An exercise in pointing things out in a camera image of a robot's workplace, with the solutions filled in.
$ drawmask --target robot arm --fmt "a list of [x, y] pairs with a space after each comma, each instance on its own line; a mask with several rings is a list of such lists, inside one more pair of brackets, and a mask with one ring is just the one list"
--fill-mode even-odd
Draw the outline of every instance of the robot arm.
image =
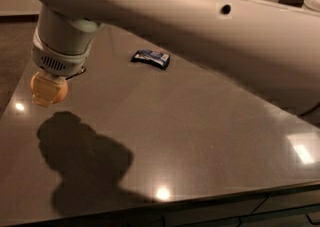
[[108, 23], [218, 71], [295, 115], [308, 115], [320, 102], [316, 12], [259, 0], [40, 1], [33, 58], [45, 74], [37, 84], [76, 73]]

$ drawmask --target dark floor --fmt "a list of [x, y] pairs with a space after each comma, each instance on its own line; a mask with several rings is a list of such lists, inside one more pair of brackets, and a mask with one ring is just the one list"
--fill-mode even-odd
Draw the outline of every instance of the dark floor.
[[35, 27], [35, 22], [0, 22], [0, 116], [30, 60]]

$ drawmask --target black hole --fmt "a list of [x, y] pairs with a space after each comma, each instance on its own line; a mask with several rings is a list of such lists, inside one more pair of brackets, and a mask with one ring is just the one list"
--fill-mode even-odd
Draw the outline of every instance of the black hole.
[[225, 5], [223, 8], [221, 8], [221, 14], [227, 15], [231, 12], [231, 6]]

